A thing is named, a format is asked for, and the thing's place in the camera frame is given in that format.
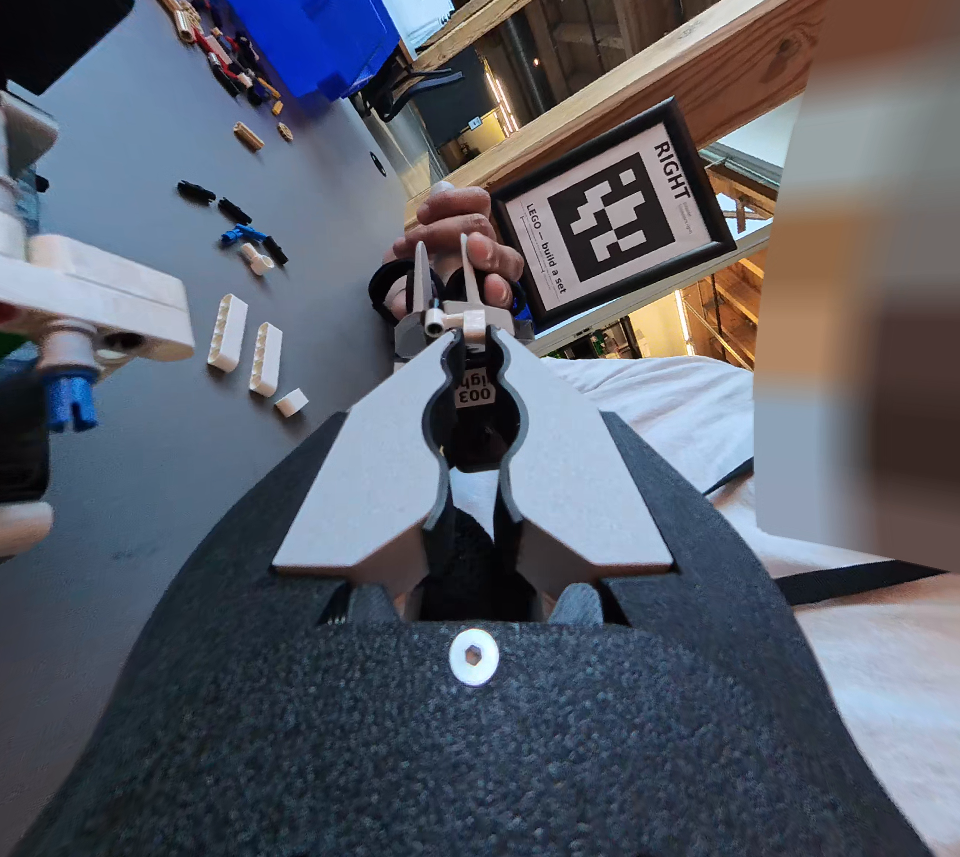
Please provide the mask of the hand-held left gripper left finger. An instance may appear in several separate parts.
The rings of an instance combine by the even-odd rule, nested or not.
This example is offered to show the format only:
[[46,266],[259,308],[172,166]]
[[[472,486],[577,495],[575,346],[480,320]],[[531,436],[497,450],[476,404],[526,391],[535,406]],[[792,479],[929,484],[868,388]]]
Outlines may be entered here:
[[272,568],[288,576],[378,586],[417,615],[422,583],[453,545],[450,445],[464,336],[446,333],[343,419]]

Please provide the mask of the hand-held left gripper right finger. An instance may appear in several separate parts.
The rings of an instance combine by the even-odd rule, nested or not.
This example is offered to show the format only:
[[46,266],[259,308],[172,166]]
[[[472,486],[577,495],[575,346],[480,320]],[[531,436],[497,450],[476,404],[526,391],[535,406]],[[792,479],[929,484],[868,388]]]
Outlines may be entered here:
[[489,329],[498,463],[494,545],[553,604],[574,585],[661,576],[674,556],[609,421],[503,329]]

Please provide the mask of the white lego beam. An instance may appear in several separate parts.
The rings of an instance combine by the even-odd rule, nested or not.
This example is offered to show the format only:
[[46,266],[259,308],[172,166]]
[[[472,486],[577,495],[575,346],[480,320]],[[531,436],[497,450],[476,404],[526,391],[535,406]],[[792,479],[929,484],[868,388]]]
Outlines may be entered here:
[[270,322],[257,329],[248,390],[265,398],[273,397],[279,386],[282,361],[282,330]]
[[227,293],[219,303],[211,335],[207,365],[223,373],[233,372],[239,364],[248,315],[248,304]]

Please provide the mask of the partly built lego model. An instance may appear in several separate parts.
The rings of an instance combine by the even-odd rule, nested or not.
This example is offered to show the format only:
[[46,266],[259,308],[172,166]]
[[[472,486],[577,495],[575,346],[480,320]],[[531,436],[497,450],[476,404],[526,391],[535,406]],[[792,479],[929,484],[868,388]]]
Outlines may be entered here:
[[49,534],[50,437],[97,426],[93,391],[128,361],[188,359],[176,277],[65,236],[37,233],[35,166],[59,128],[2,92],[2,563]]

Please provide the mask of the pile of small lego pieces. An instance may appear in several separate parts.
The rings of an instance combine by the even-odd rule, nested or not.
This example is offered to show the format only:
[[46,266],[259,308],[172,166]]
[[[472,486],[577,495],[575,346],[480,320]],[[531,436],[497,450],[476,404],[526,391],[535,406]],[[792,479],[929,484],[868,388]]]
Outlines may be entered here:
[[207,30],[201,12],[191,0],[156,0],[170,17],[181,44],[195,46],[211,75],[233,98],[244,98],[252,107],[269,107],[280,119],[284,109],[280,92],[239,61],[234,40],[217,27]]

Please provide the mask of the person's right hand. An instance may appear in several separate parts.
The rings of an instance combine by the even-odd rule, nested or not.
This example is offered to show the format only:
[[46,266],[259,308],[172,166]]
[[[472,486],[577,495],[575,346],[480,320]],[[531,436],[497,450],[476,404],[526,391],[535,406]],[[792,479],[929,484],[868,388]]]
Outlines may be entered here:
[[417,245],[423,243],[439,281],[439,297],[446,299],[450,279],[461,276],[464,237],[469,263],[482,286],[483,302],[514,311],[520,306],[515,287],[522,280],[524,258],[498,238],[491,216],[491,197],[486,190],[456,188],[440,181],[417,208],[416,225],[391,244],[382,263],[413,260]]

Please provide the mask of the person's white shirt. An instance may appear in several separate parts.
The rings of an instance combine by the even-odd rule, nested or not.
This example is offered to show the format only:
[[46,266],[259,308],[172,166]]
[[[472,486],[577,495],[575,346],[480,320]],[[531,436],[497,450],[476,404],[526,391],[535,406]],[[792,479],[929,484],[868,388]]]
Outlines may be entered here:
[[[752,450],[753,378],[715,359],[558,360],[705,488]],[[868,761],[936,855],[958,855],[958,575],[801,607],[800,622]]]

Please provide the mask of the black office chair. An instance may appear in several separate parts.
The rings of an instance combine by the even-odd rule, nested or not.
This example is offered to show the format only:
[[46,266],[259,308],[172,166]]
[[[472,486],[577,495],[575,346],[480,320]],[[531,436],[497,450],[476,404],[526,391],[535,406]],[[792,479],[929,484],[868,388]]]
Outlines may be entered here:
[[363,118],[375,114],[382,123],[390,123],[416,96],[439,90],[464,79],[462,71],[443,68],[413,71],[393,64],[385,65],[358,92],[358,108]]

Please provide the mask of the wooden beam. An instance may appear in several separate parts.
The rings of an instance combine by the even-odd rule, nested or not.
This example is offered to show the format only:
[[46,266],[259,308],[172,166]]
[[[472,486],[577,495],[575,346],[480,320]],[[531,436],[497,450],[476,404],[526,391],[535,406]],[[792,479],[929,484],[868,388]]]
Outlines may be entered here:
[[497,190],[668,98],[697,149],[800,95],[830,0],[720,0],[454,170]]

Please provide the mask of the black box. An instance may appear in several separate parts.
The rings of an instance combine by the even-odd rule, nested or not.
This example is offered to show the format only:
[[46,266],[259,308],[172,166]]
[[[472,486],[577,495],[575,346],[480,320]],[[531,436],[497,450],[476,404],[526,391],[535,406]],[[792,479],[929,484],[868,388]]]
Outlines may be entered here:
[[135,0],[1,0],[1,88],[42,95],[132,12]]

